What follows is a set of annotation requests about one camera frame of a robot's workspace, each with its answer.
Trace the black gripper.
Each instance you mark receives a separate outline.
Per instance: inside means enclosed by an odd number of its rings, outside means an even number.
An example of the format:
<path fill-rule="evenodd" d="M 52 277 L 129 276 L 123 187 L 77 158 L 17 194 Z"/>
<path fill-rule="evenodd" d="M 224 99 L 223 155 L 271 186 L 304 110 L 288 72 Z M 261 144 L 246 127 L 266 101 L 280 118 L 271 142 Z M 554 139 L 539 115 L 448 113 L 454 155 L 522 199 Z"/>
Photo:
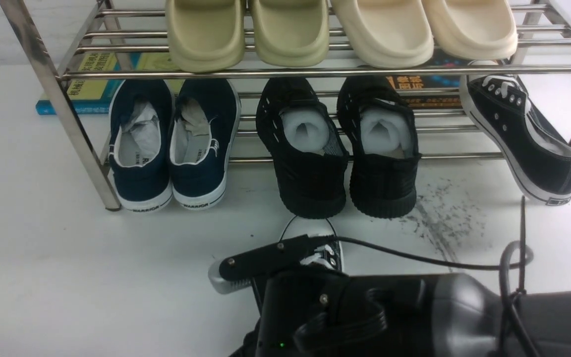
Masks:
<path fill-rule="evenodd" d="M 234 357 L 428 357 L 426 278 L 295 267 L 267 279 Z"/>

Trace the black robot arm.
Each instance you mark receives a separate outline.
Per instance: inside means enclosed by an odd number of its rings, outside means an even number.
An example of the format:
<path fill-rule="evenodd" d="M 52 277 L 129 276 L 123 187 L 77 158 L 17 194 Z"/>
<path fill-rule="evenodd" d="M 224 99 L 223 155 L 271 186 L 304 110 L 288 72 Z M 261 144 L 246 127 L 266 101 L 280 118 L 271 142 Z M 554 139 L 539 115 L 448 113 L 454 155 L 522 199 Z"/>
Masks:
<path fill-rule="evenodd" d="M 501 294 L 467 274 L 267 280 L 234 357 L 571 357 L 571 292 Z"/>

